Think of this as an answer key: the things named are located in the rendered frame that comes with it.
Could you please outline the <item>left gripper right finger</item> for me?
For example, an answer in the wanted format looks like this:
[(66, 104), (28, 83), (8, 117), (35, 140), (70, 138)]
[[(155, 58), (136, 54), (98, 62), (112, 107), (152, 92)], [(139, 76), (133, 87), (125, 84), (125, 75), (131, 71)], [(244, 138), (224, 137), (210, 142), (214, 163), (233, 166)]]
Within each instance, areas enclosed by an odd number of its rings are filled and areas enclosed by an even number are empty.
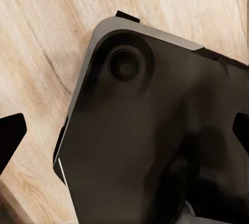
[(249, 115), (237, 113), (232, 131), (249, 154)]

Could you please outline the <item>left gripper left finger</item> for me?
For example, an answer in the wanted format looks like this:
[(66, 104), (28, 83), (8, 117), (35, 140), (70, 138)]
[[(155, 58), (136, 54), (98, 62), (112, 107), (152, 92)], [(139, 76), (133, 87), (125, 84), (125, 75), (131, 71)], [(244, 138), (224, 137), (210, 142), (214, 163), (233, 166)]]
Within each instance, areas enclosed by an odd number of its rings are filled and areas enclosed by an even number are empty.
[(27, 132), (22, 113), (0, 118), (0, 175)]

